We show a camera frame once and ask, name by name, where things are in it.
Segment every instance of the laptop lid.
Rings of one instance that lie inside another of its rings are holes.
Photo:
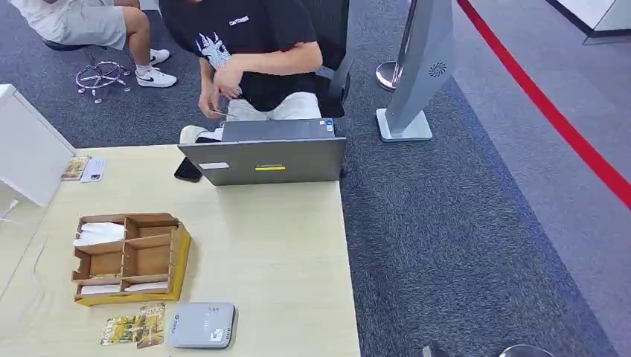
[[[337,181],[346,138],[178,145],[215,186]]]
[[[227,121],[222,141],[334,138],[332,119]]]

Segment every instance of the office chair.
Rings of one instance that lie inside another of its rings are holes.
[[[322,52],[323,67],[332,76],[318,73],[316,93],[323,118],[344,116],[344,102],[350,90],[353,54],[347,50],[349,0],[301,0],[311,15]]]
[[[86,92],[86,89],[92,90],[92,97],[96,104],[101,104],[103,99],[97,97],[97,89],[105,88],[115,83],[124,86],[124,91],[128,92],[132,89],[121,79],[122,76],[129,76],[131,72],[116,62],[104,61],[96,63],[95,58],[89,51],[90,45],[62,45],[60,43],[42,39],[44,45],[54,51],[76,51],[83,49],[89,58],[90,64],[81,69],[74,78],[75,83],[79,86],[79,94]]]

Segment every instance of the wooden organizer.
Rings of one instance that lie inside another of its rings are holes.
[[[178,300],[188,259],[190,235],[168,213],[132,213],[84,216],[84,223],[113,222],[124,225],[124,240],[74,248],[79,268],[72,272],[77,284],[74,300],[84,305],[149,300]],[[116,277],[95,277],[116,274]],[[131,285],[167,282],[166,289],[125,292]],[[118,285],[117,292],[81,294],[84,286]]]

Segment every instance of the black smartphone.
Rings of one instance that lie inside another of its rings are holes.
[[[196,143],[216,143],[217,140],[209,139],[209,138],[198,138]],[[180,179],[183,181],[189,182],[199,182],[202,179],[202,172],[197,169],[197,166],[190,162],[188,158],[184,158],[182,163],[179,165],[176,172],[173,174],[176,179]]]

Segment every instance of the white sneaker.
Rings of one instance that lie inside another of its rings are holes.
[[[171,53],[167,50],[149,50],[149,61],[151,65],[157,65],[166,61]]]
[[[170,76],[169,74],[164,74],[160,72],[157,68],[151,68],[151,71],[143,74],[142,76],[138,74],[138,70],[136,70],[136,80],[138,81],[138,85],[141,87],[156,87],[156,88],[167,88],[176,84],[177,78],[174,76]]]
[[[182,129],[179,133],[179,143],[180,144],[193,144],[197,141],[198,138],[208,138],[214,139],[216,141],[221,141],[221,137],[223,136],[223,126],[216,128],[213,132],[208,131],[206,128],[202,128],[201,126],[187,125]]]

